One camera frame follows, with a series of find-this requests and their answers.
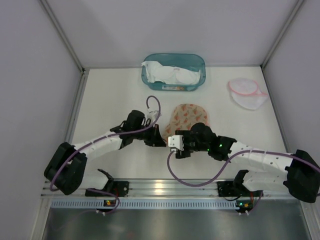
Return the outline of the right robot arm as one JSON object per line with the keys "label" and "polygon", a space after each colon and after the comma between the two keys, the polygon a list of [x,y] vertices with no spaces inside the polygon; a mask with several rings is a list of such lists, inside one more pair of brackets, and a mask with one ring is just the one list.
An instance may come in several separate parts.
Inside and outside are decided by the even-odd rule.
{"label": "right robot arm", "polygon": [[304,150],[281,153],[251,147],[234,138],[216,135],[204,123],[190,130],[177,130],[168,138],[168,146],[177,159],[193,152],[207,152],[217,161],[244,165],[233,185],[250,192],[288,192],[294,198],[315,203],[320,190],[320,167]]}

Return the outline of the floral pink laundry bag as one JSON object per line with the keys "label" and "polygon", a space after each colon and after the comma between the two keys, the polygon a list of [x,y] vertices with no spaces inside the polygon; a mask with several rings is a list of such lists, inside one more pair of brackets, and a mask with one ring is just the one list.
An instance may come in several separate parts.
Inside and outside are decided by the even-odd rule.
{"label": "floral pink laundry bag", "polygon": [[188,131],[197,123],[210,125],[207,111],[196,104],[180,104],[173,110],[168,125],[161,134],[162,139],[168,143],[168,138],[175,135],[176,131]]}

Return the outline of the small white mesh laundry bag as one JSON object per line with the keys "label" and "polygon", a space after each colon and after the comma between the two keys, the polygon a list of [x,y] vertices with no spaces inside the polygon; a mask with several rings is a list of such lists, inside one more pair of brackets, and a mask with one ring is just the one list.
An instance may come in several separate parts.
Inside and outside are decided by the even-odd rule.
{"label": "small white mesh laundry bag", "polygon": [[240,107],[251,111],[259,109],[269,98],[269,95],[261,91],[258,83],[253,79],[231,79],[228,82],[228,88],[232,99]]}

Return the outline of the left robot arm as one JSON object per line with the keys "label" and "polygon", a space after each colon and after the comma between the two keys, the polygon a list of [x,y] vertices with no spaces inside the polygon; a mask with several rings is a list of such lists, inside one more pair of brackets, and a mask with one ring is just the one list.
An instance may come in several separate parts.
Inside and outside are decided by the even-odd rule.
{"label": "left robot arm", "polygon": [[90,161],[109,152],[118,151],[133,143],[143,141],[149,147],[166,147],[159,125],[158,110],[147,115],[132,110],[120,125],[96,139],[83,143],[61,143],[44,170],[44,177],[50,181],[51,191],[70,195],[79,188],[86,189],[87,196],[101,196],[105,192],[115,193],[115,180],[105,170],[88,171]]}

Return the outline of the white bra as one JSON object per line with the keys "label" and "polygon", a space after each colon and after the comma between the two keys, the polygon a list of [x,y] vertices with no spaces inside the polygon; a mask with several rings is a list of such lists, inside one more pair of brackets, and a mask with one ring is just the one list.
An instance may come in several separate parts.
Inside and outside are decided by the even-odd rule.
{"label": "white bra", "polygon": [[164,66],[158,61],[144,61],[149,83],[161,82],[168,85],[195,85],[200,81],[201,71],[192,71],[177,66]]}

